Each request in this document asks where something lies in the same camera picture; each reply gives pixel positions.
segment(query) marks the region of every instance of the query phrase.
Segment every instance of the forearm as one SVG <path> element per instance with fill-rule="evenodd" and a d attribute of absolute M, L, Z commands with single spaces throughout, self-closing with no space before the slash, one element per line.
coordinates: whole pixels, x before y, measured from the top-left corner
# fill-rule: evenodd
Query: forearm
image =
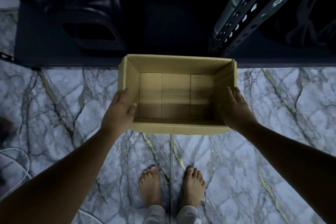
<path fill-rule="evenodd" d="M 18 188 L 0 202 L 0 223 L 71 223 L 117 138 L 98 131 Z"/>
<path fill-rule="evenodd" d="M 336 158 L 282 136 L 260 124 L 238 131 L 327 222 L 336 223 Z"/>

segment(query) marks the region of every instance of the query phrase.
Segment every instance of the pant leg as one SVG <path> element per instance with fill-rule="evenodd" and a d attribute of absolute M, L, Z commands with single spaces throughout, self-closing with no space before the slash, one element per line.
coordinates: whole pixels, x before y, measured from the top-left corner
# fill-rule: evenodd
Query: pant leg
<path fill-rule="evenodd" d="M 147 209 L 145 219 L 142 224 L 165 224 L 166 212 L 160 205 L 151 205 Z"/>
<path fill-rule="evenodd" d="M 197 215 L 197 209 L 191 205 L 184 206 L 176 217 L 177 224 L 202 224 Z"/>

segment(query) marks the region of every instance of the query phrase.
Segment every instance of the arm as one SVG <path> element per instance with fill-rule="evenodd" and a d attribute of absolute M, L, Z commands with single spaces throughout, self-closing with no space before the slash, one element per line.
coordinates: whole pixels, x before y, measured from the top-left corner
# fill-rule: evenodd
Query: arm
<path fill-rule="evenodd" d="M 65 158 L 0 202 L 0 223 L 71 223 L 118 137 L 133 121 L 136 104 L 127 106 L 118 91 L 100 130 Z"/>
<path fill-rule="evenodd" d="M 223 107 L 223 120 L 250 141 L 327 223 L 336 223 L 336 158 L 259 124 L 239 89 Z"/>

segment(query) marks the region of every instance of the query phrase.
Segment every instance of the bare foot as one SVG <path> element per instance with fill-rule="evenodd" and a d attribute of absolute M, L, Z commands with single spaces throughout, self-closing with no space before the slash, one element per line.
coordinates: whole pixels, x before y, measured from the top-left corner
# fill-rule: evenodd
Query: bare foot
<path fill-rule="evenodd" d="M 139 188 L 143 204 L 146 208 L 151 205 L 161 205 L 161 185 L 156 166 L 144 170 L 139 178 Z"/>
<path fill-rule="evenodd" d="M 191 205 L 197 208 L 204 196 L 205 181 L 200 171 L 188 167 L 183 181 L 183 198 L 180 209 L 183 206 Z"/>

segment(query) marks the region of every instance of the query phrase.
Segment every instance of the cardboard box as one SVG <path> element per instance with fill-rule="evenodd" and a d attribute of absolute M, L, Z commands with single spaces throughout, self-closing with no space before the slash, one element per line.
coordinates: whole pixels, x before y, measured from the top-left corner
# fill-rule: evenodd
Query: cardboard box
<path fill-rule="evenodd" d="M 119 66 L 118 89 L 137 103 L 132 130 L 152 134 L 216 135 L 230 130 L 218 107 L 237 86 L 231 59 L 129 54 Z"/>

